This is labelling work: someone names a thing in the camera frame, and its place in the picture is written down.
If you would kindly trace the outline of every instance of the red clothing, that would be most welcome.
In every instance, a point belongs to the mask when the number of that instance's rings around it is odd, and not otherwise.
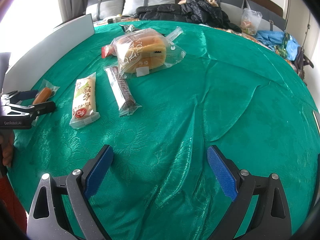
[[[27,232],[27,214],[15,195],[8,177],[0,179],[0,200],[2,200],[10,215],[20,227],[20,229]]]

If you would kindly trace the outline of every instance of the green tablecloth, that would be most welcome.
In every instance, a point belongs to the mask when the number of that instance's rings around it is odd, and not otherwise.
[[[175,43],[185,58],[128,80],[142,108],[122,118],[103,71],[116,58],[100,55],[103,45],[123,34],[117,24],[96,28],[60,59],[43,76],[61,87],[53,98],[58,110],[35,128],[16,131],[9,173],[26,210],[43,173],[66,175],[110,144],[114,161],[90,203],[113,239],[206,239],[231,202],[207,163],[206,150],[216,144],[240,169],[279,175],[297,230],[311,202],[320,152],[316,106],[297,74],[274,52],[231,33],[177,22],[134,25],[165,34],[181,26]],[[101,118],[74,130],[69,121],[76,79],[94,72]]]

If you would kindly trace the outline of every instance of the sausage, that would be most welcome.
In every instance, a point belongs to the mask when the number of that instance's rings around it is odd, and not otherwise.
[[[43,103],[47,101],[47,99],[51,96],[52,90],[50,88],[45,87],[40,91],[35,100],[33,101],[33,105]]]

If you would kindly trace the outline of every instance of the black puffer jacket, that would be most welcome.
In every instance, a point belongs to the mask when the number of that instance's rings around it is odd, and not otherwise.
[[[160,4],[139,7],[134,18],[140,20],[164,20],[206,24],[210,27],[231,29],[241,32],[241,29],[230,22],[228,15],[220,7],[213,7],[206,0],[187,0],[185,4]]]

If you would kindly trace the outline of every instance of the human hand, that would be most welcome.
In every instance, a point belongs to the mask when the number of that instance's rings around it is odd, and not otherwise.
[[[3,143],[3,136],[0,135],[0,144]],[[4,166],[8,166],[11,167],[11,161],[12,161],[12,157],[13,157],[13,143],[14,143],[14,132],[11,131],[10,136],[9,136],[9,141],[8,144],[2,148],[2,164]]]

